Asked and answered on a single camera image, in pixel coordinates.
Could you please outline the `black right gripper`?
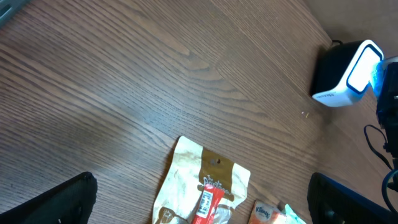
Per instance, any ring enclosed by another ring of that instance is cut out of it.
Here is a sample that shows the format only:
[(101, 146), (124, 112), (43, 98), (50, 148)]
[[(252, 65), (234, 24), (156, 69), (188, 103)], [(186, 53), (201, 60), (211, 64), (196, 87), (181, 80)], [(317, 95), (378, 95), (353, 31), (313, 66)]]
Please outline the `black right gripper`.
[(390, 63), (385, 72), (382, 91), (377, 100), (376, 114), (379, 125), (386, 132), (386, 151), (397, 168), (397, 62)]

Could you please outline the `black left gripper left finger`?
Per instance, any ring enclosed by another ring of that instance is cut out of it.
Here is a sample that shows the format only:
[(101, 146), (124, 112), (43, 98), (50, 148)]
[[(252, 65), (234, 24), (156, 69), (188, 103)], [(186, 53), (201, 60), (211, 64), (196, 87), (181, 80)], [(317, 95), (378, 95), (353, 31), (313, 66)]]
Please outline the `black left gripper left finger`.
[(87, 224), (96, 202), (97, 180), (83, 172), (1, 214), (1, 223)]

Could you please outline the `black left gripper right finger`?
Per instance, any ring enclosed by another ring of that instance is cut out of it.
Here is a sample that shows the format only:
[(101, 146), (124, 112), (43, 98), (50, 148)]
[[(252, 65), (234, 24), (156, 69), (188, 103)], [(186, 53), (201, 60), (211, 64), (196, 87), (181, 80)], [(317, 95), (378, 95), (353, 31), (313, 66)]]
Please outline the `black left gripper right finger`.
[(307, 202), (313, 224), (396, 224), (397, 215), (333, 179), (312, 174)]

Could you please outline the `teal wet wipes pack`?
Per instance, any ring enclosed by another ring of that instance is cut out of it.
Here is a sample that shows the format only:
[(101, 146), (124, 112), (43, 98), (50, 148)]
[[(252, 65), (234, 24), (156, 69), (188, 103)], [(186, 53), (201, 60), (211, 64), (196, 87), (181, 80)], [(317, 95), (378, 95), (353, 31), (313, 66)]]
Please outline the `teal wet wipes pack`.
[(397, 62), (397, 56), (395, 57), (391, 57), (391, 58), (387, 58), (385, 60), (381, 60), (379, 63), (377, 63), (374, 66), (374, 69), (371, 73), (370, 76), (370, 80), (369, 83), (371, 84), (371, 87), (373, 89), (373, 93), (376, 97), (376, 99), (378, 100), (380, 95), (381, 95), (381, 91), (382, 91), (382, 86), (384, 83), (384, 79), (385, 79), (385, 70), (387, 68), (387, 66), (390, 63), (394, 63)]

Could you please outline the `small orange packet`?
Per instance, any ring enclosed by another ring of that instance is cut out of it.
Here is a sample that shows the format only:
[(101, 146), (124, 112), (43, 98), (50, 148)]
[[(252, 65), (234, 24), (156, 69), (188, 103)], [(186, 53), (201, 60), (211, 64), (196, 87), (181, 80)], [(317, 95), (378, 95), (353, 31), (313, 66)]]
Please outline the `small orange packet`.
[(276, 207), (256, 200), (248, 224), (286, 224), (287, 217)]

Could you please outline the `brown red snack bag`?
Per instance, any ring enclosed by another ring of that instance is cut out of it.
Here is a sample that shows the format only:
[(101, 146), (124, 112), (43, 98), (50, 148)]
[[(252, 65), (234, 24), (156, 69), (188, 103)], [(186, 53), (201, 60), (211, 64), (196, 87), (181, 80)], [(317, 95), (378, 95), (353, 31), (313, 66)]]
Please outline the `brown red snack bag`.
[(211, 212), (201, 200), (206, 185), (224, 192), (213, 222), (228, 223), (247, 198), (250, 176), (246, 168), (180, 136), (154, 202), (152, 223), (191, 223), (198, 210)]

